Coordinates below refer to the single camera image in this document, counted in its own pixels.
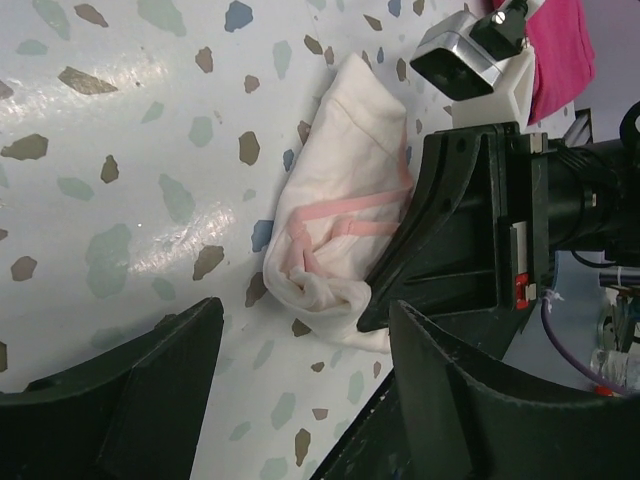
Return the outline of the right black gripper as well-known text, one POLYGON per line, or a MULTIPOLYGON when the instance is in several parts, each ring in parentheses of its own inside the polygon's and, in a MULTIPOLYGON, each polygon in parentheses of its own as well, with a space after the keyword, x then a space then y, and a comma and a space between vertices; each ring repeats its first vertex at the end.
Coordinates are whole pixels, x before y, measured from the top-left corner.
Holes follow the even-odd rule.
POLYGON ((371 299, 361 332, 388 324, 391 302, 436 317, 489 311, 500 303, 499 219, 507 253, 507 322, 524 332, 555 276, 549 239, 545 133, 514 123, 425 137, 409 208, 367 276, 371 299), (507 213, 500 219, 500 167, 507 213))

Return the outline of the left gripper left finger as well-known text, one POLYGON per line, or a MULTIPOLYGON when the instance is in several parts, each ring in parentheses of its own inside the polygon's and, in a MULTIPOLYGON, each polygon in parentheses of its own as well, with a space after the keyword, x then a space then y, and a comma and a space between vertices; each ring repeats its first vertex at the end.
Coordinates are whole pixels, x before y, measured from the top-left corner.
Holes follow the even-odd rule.
POLYGON ((222 339, 206 298, 91 360, 1 396, 4 479, 187 479, 222 339))

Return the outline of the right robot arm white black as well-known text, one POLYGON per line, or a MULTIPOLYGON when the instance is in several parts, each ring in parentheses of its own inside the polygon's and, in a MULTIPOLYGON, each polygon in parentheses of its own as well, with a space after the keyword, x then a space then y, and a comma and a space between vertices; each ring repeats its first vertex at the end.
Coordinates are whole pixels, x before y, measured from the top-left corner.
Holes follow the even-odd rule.
POLYGON ((408 211, 367 276, 359 331, 382 332, 404 301, 502 356, 551 286, 557 252, 637 266, 638 115, 618 139, 579 147, 512 122, 427 135, 408 211))

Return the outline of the white pink-trimmed underwear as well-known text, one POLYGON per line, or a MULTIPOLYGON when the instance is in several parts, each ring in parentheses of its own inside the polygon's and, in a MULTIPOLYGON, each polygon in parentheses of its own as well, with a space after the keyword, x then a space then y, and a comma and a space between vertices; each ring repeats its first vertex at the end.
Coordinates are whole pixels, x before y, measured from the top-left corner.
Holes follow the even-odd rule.
POLYGON ((399 229, 413 178, 406 109, 352 54, 322 97, 276 206, 263 264, 268 291, 322 340, 390 351, 387 328, 357 322, 366 277, 399 229))

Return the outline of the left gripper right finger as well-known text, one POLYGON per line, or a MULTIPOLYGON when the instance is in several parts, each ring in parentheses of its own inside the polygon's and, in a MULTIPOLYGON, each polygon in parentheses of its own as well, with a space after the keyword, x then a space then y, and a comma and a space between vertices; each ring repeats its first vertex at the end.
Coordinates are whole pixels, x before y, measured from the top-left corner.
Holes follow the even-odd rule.
POLYGON ((529 375, 390 307, 402 416, 418 479, 636 479, 639 399, 529 375))

